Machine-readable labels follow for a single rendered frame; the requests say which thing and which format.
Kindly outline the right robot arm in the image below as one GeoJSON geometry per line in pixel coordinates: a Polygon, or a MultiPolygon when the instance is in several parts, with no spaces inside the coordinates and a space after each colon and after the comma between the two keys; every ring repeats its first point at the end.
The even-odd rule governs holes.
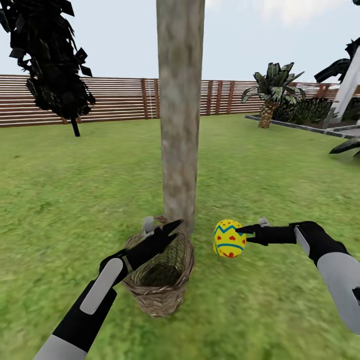
{"type": "Polygon", "coordinates": [[[360,262],[350,255],[345,245],[335,241],[314,221],[271,226],[264,217],[258,222],[235,231],[255,232],[255,237],[246,241],[264,246],[300,243],[308,257],[314,260],[344,324],[360,335],[360,262]]]}

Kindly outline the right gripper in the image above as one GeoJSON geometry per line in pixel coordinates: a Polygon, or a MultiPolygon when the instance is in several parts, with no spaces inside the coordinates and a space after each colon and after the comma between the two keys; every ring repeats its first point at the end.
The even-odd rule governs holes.
{"type": "Polygon", "coordinates": [[[268,246],[268,244],[283,244],[281,235],[280,235],[280,226],[268,226],[263,227],[259,223],[244,226],[237,228],[235,231],[237,233],[244,234],[253,234],[255,232],[255,237],[247,238],[246,241],[250,243],[262,244],[268,246]]]}

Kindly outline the wicker basket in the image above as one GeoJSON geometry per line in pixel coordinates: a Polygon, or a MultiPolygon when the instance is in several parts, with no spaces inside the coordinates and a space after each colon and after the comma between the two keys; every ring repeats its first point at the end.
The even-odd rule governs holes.
{"type": "MultiPolygon", "coordinates": [[[[153,216],[153,219],[158,220],[160,225],[154,225],[153,229],[159,227],[163,228],[164,225],[167,225],[167,219],[163,215],[153,216]]],[[[140,230],[138,233],[130,236],[124,243],[123,250],[128,248],[137,240],[137,238],[142,237],[143,230],[140,230]]],[[[166,262],[156,262],[155,264],[150,263],[151,267],[147,267],[144,270],[140,278],[134,279],[135,272],[131,270],[127,277],[125,277],[121,283],[125,288],[128,288],[129,292],[135,298],[137,304],[141,307],[142,311],[150,315],[153,319],[164,319],[167,316],[175,313],[184,302],[185,292],[190,280],[190,277],[193,273],[195,266],[194,252],[195,247],[191,243],[191,239],[188,235],[177,227],[174,230],[175,233],[180,235],[179,239],[184,241],[184,247],[182,251],[182,257],[180,256],[179,251],[175,250],[174,253],[174,262],[171,264],[170,259],[168,258],[166,262]],[[180,260],[180,269],[177,264],[180,260]],[[154,283],[149,285],[149,281],[146,280],[148,275],[154,275],[158,273],[161,269],[163,270],[158,275],[160,277],[173,279],[172,283],[169,280],[165,280],[162,283],[154,283]],[[168,272],[167,270],[173,270],[174,272],[168,272]]]]}

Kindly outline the easter egg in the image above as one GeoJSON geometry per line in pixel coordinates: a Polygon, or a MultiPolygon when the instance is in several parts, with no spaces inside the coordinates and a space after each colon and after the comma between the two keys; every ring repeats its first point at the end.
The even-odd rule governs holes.
{"type": "Polygon", "coordinates": [[[219,222],[214,229],[214,243],[219,247],[223,258],[235,258],[239,256],[247,242],[247,234],[236,232],[243,226],[235,220],[225,219],[219,222]]]}
{"type": "MultiPolygon", "coordinates": [[[[218,241],[218,240],[217,240],[217,241],[218,241]]],[[[218,245],[216,244],[217,241],[216,241],[215,243],[213,243],[212,248],[213,248],[213,251],[214,251],[218,256],[222,257],[223,255],[219,252],[219,247],[218,247],[218,245]]],[[[224,257],[224,256],[223,256],[223,257],[224,257]]]]}

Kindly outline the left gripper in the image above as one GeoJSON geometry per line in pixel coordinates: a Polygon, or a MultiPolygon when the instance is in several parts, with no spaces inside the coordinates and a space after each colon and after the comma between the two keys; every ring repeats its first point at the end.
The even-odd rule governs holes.
{"type": "Polygon", "coordinates": [[[174,230],[178,228],[182,222],[183,220],[179,219],[164,225],[163,228],[156,227],[152,236],[149,236],[147,239],[142,239],[136,244],[144,253],[146,263],[149,263],[153,258],[156,258],[158,255],[161,256],[166,252],[169,245],[179,236],[174,230]]]}

